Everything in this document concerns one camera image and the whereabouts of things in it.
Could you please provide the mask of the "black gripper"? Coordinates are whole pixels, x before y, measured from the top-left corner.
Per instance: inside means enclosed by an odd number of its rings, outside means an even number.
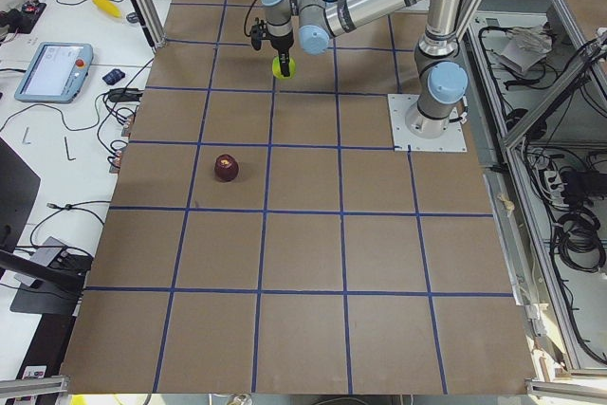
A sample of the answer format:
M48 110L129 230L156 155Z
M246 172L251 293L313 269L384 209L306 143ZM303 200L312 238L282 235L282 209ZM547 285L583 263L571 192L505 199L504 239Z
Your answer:
M289 77L289 51L292 48L292 33L286 35L273 35L272 47L277 51L279 56L280 71L283 78Z

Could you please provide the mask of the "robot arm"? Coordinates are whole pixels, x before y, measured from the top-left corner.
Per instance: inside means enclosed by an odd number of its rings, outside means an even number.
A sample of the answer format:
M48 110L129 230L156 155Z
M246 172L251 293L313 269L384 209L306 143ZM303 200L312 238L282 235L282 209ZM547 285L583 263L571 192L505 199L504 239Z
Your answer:
M423 0L261 0L264 19L248 34L254 49L270 42L277 55L274 74L289 78L294 70L289 50L295 43L310 55L325 52L329 42ZM420 138L440 138L451 111L463 99L469 77L454 57L481 0L428 0L424 32L414 50L421 93L405 116L409 131Z

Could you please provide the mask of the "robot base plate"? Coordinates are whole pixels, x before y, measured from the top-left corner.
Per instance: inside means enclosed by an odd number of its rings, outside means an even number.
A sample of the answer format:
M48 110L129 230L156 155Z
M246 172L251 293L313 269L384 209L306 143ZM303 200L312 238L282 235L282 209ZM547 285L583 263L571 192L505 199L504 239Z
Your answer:
M468 148L461 115L454 106L450 116L430 120L417 108L416 94L388 94L393 148L399 152L465 153Z

